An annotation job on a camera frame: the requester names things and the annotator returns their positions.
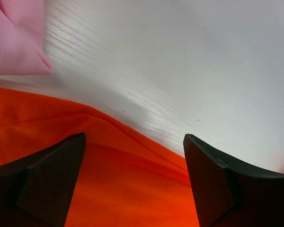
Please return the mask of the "orange t shirt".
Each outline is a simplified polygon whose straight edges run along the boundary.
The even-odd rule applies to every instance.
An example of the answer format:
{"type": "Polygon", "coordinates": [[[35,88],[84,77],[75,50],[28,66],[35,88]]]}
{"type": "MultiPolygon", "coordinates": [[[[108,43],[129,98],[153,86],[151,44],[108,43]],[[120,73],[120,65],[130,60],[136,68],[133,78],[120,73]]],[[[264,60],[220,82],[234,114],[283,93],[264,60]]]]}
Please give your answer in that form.
{"type": "Polygon", "coordinates": [[[183,157],[90,106],[0,88],[0,165],[84,133],[68,227],[196,227],[183,157]]]}

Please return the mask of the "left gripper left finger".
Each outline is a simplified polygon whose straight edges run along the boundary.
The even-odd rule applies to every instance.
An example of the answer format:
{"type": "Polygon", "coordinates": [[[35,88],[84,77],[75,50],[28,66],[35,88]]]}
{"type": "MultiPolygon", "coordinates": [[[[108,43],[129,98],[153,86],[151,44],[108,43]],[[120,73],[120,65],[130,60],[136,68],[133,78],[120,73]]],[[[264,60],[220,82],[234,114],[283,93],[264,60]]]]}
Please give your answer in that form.
{"type": "Polygon", "coordinates": [[[0,165],[0,227],[63,227],[85,147],[80,133],[0,165]]]}

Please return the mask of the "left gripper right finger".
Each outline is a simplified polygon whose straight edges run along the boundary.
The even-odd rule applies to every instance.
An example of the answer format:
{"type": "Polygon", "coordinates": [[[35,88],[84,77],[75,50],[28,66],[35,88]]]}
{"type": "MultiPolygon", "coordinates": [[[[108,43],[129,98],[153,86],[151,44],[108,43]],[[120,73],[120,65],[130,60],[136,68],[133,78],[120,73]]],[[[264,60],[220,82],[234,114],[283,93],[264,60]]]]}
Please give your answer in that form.
{"type": "Polygon", "coordinates": [[[284,174],[246,163],[192,134],[183,146],[200,226],[284,227],[284,174]]]}

